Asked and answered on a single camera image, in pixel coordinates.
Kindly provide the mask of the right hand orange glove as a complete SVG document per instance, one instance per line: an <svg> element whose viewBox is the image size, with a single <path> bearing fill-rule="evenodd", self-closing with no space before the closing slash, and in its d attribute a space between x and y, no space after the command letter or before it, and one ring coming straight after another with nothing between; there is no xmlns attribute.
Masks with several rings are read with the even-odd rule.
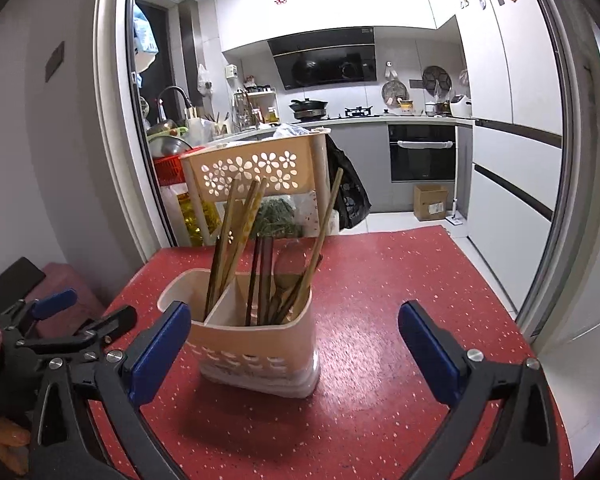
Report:
<svg viewBox="0 0 600 480"><path fill-rule="evenodd" d="M23 476L29 472L29 462L22 448L30 444L31 433L11 420L0 417L0 460L12 472Z"/></svg>

